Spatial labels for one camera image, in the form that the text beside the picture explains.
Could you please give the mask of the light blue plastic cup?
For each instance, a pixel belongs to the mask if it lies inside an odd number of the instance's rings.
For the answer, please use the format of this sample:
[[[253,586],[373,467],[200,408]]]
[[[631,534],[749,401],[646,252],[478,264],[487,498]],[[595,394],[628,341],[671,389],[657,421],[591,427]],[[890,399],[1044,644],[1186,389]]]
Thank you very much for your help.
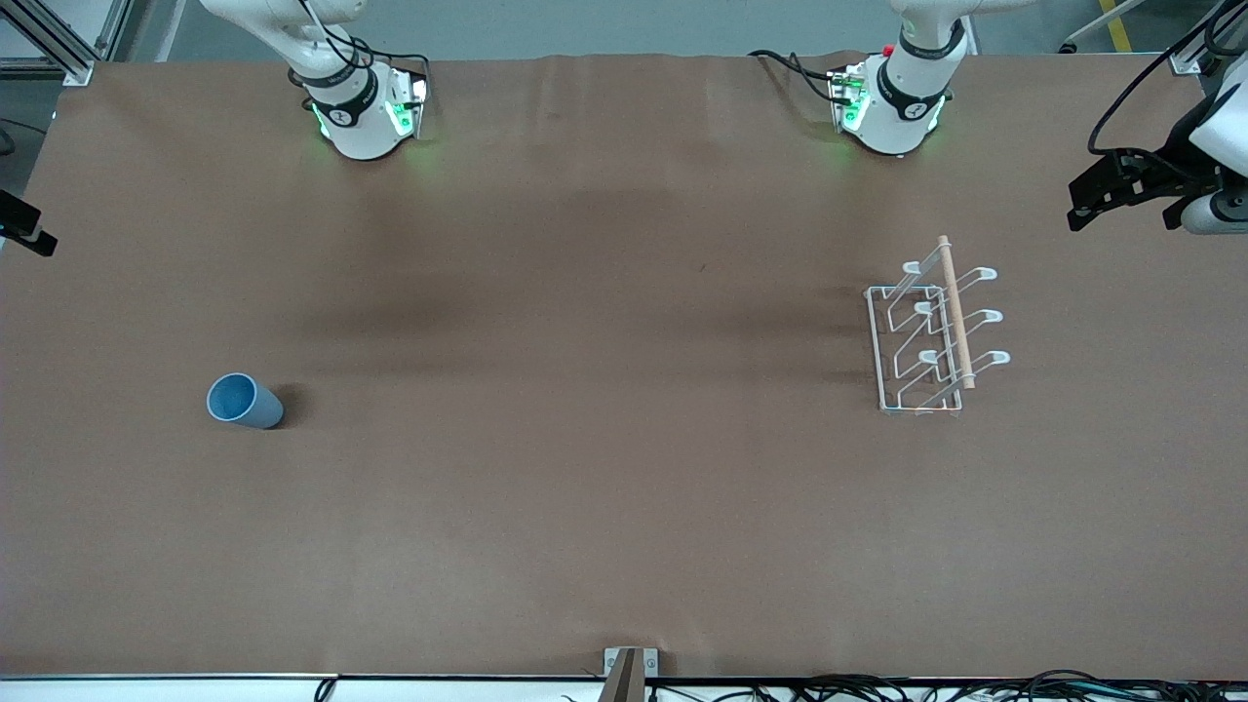
[[[285,418],[285,405],[248,373],[225,373],[206,395],[207,413],[218,422],[267,430]]]

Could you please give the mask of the brown table cover mat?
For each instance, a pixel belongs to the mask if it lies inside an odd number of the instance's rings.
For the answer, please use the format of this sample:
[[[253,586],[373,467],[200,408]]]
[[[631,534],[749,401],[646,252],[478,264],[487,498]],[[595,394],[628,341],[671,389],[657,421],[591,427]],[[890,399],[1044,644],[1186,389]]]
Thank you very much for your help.
[[[374,162],[275,62],[99,67],[0,254],[0,675],[1248,680],[1248,236],[1066,224],[1141,65],[971,57],[897,160],[748,57],[443,62]],[[940,235],[1012,361],[887,416]]]

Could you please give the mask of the aluminium frame profile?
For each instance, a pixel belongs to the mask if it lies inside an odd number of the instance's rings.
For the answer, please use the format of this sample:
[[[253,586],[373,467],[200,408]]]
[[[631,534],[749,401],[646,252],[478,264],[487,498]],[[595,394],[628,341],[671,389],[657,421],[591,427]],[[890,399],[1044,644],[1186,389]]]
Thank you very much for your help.
[[[116,57],[136,0],[0,0],[0,77],[86,86]]]
[[[1248,0],[1218,0],[1176,44],[1176,75],[1213,77],[1248,52]]]

